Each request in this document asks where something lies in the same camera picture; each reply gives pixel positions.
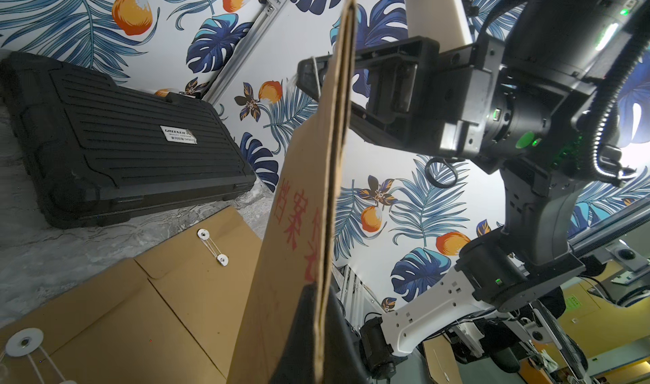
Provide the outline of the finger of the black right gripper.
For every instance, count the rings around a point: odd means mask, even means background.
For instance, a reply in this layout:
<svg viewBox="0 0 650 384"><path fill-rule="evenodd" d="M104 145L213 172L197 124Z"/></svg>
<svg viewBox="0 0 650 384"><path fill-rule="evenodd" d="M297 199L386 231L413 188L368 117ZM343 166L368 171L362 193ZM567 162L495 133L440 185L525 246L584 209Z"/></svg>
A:
<svg viewBox="0 0 650 384"><path fill-rule="evenodd" d="M350 128L363 140L374 145L411 153L436 153L433 126L417 115L397 115L383 123L361 107L353 107Z"/></svg>
<svg viewBox="0 0 650 384"><path fill-rule="evenodd" d="M296 71L296 86L314 100L321 98L326 76L330 69L333 69L338 54L328 54L321 57L312 57L301 60ZM352 91L362 100L368 100L371 94L370 85L370 63L376 57L376 53L370 49L357 51L350 55L353 63Z"/></svg>

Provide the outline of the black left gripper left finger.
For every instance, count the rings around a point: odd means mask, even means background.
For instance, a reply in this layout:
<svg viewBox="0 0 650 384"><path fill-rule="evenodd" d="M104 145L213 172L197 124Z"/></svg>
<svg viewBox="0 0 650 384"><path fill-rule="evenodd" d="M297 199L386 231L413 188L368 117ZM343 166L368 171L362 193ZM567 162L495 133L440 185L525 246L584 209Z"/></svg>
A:
<svg viewBox="0 0 650 384"><path fill-rule="evenodd" d="M302 289L282 357L269 383L308 384L315 382L314 321L316 292L316 284L306 285Z"/></svg>

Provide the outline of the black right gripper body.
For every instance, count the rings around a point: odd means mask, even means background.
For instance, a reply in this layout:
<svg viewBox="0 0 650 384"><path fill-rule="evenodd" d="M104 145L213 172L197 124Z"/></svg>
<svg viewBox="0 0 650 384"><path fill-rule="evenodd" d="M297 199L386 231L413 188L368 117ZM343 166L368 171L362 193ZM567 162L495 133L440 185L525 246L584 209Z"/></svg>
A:
<svg viewBox="0 0 650 384"><path fill-rule="evenodd" d="M428 119L437 152L418 154L443 158L479 154L504 56L503 41L485 36L441 52L435 40L413 37L367 49L376 57L369 61L371 94L363 109L383 123L391 123L397 115Z"/></svg>

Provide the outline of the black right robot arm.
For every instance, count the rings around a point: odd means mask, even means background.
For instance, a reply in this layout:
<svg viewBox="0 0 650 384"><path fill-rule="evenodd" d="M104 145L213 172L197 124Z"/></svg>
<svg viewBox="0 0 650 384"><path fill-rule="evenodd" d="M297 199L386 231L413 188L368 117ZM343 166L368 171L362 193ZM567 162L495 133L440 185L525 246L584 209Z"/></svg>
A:
<svg viewBox="0 0 650 384"><path fill-rule="evenodd" d="M397 264L397 311L358 335L328 314L327 383L389 380L422 342L530 307L567 361L578 353L543 298L585 264L568 240L575 204L592 182L636 176L616 145L618 97L649 45L649 0L500 0L474 42L443 50L441 35L386 42L391 28L352 10L369 35L351 60L367 105L349 123L374 145L427 156L413 181L370 178L362 222L388 209L400 236L455 223L463 162L504 184L504 224L467 243L457 262L417 248Z"/></svg>

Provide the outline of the brown kraft file bag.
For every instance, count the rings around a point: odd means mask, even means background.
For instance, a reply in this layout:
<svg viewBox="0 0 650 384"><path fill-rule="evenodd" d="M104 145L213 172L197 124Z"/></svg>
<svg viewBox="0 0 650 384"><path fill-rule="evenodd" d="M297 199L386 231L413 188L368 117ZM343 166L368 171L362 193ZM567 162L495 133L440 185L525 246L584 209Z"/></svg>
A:
<svg viewBox="0 0 650 384"><path fill-rule="evenodd" d="M10 340L30 353L2 353L3 383L226 381L134 260L2 328Z"/></svg>
<svg viewBox="0 0 650 384"><path fill-rule="evenodd" d="M269 383L291 330L302 289L316 284L315 382L323 383L335 218L351 116L357 1L346 0L318 110L293 134L274 197L235 352L230 383Z"/></svg>
<svg viewBox="0 0 650 384"><path fill-rule="evenodd" d="M227 377L262 241L229 206L135 258Z"/></svg>

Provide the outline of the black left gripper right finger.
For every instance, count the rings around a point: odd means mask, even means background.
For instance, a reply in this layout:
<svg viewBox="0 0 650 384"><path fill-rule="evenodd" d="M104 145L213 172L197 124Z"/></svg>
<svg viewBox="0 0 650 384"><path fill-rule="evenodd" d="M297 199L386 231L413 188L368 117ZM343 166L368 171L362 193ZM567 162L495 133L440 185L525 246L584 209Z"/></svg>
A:
<svg viewBox="0 0 650 384"><path fill-rule="evenodd" d="M368 383L359 346L353 337L336 293L330 289L325 320L323 383Z"/></svg>

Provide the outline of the black plastic tool case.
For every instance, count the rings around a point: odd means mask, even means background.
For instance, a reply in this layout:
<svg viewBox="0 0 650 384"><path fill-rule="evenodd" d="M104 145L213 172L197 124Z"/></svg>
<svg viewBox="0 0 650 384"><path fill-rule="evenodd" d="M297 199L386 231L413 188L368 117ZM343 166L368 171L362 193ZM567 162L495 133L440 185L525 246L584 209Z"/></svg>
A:
<svg viewBox="0 0 650 384"><path fill-rule="evenodd" d="M213 201L256 182L215 108L157 96L25 52L1 62L1 91L37 203L55 228L125 223Z"/></svg>

